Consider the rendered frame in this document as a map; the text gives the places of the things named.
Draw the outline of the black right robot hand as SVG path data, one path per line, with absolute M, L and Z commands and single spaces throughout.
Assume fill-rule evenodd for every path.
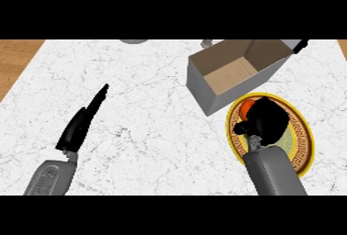
M 235 125 L 233 132 L 238 135 L 259 136 L 261 146 L 275 144 L 282 138 L 290 124 L 287 110 L 267 96 L 261 96 L 251 106 L 247 117 L 248 120 Z

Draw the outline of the yellow rimmed patterned plate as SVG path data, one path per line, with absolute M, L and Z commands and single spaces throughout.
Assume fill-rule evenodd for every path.
M 281 147 L 290 157 L 290 162 L 298 177 L 303 177 L 315 161 L 315 139 L 313 134 L 300 111 L 294 105 L 278 95 L 270 93 L 250 93 L 244 95 L 232 104 L 225 121 L 225 130 L 230 149 L 239 162 L 244 162 L 242 156 L 248 152 L 248 142 L 244 135 L 233 132 L 235 125 L 241 122 L 239 107 L 245 100 L 257 100 L 267 96 L 270 100 L 287 110 L 290 114 L 290 124 L 279 141 L 273 144 Z

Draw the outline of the grey and black object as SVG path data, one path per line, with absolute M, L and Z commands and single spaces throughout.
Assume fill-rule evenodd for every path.
M 282 42 L 291 48 L 294 54 L 307 46 L 307 39 L 284 39 Z

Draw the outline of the open cardboard box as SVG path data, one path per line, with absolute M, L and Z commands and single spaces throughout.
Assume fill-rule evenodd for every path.
M 207 116 L 269 81 L 293 49 L 284 39 L 226 39 L 189 56 L 188 88 Z

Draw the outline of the orange pear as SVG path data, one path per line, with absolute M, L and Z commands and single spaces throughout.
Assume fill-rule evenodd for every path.
M 248 111 L 250 111 L 251 106 L 254 105 L 254 103 L 256 103 L 254 99 L 247 99 L 242 102 L 242 104 L 241 104 L 241 107 L 239 107 L 239 118 L 241 118 L 242 121 L 248 120 L 247 114 L 248 114 Z

